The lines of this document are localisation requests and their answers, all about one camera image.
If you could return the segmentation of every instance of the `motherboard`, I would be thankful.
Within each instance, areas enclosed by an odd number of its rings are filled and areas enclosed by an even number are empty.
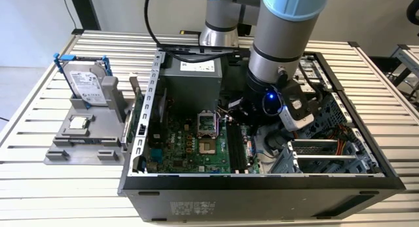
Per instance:
[[[147,171],[230,174],[240,167],[246,173],[259,173],[247,129],[247,126],[232,126],[227,117],[211,112],[199,117],[171,115],[167,139],[151,148]],[[204,131],[214,131],[214,134],[204,134]],[[240,134],[238,140],[231,140],[228,132]]]

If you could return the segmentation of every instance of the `robotic arm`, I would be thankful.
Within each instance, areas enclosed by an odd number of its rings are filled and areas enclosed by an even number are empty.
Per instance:
[[[258,17],[256,20],[246,20],[250,24],[256,23],[256,35],[251,47],[244,101],[260,106],[266,115],[279,115],[290,131],[314,121],[312,104],[292,76],[326,1],[260,0],[260,7],[255,7],[255,0],[208,0],[202,45],[236,47],[239,20]]]

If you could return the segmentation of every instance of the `power supply label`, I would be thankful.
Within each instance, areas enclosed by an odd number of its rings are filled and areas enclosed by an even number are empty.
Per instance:
[[[206,61],[203,63],[180,62],[180,71],[215,72],[214,60]]]
[[[96,75],[80,71],[71,71],[70,75],[82,99],[91,105],[106,104],[106,97]]]

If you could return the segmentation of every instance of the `black cable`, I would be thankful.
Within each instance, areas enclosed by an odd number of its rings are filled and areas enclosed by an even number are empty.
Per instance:
[[[300,63],[299,63],[299,68],[300,68],[300,72],[302,72],[302,74],[303,74],[303,76],[304,76],[304,79],[306,79],[307,84],[308,84],[310,87],[314,89],[315,93],[318,94],[318,99],[316,99],[316,101],[318,101],[319,103],[322,103],[322,101],[323,101],[323,94],[322,94],[322,92],[319,91],[319,89],[314,86],[312,81],[310,81],[308,76],[307,76],[307,74],[306,74],[306,72],[304,72],[304,69],[303,69],[303,66],[302,66]]]
[[[275,157],[267,155],[267,154],[266,154],[264,152],[262,152],[262,151],[256,151],[256,153],[260,153],[260,154],[266,155],[268,158],[275,159]]]
[[[206,62],[206,61],[210,61],[210,60],[214,60],[214,59],[218,59],[223,56],[228,56],[228,55],[234,55],[234,54],[238,54],[238,52],[230,52],[230,53],[223,53],[223,54],[216,54],[216,55],[212,55],[207,58],[200,58],[200,59],[184,59],[182,57],[179,57],[171,50],[168,50],[167,48],[164,48],[162,46],[162,43],[159,42],[152,30],[151,30],[151,27],[150,27],[150,22],[148,22],[148,3],[150,3],[150,0],[146,0],[144,1],[144,21],[146,21],[146,27],[147,27],[147,31],[148,31],[148,34],[152,38],[152,40],[155,41],[155,43],[158,44],[158,47],[162,48],[162,50],[171,56],[174,57],[175,59],[180,60],[182,62],[187,62],[187,63],[202,63],[202,62]]]
[[[412,3],[408,5],[407,10],[406,10],[406,16],[408,21],[419,25],[419,19],[416,17],[416,12],[419,11],[419,0],[412,0]]]
[[[64,0],[64,4],[66,4],[67,11],[68,11],[68,15],[70,15],[71,20],[72,20],[74,28],[76,29],[76,28],[78,28],[78,26],[76,26],[76,22],[74,21],[74,18],[72,18],[72,15],[71,15],[70,9],[68,9],[67,0]]]

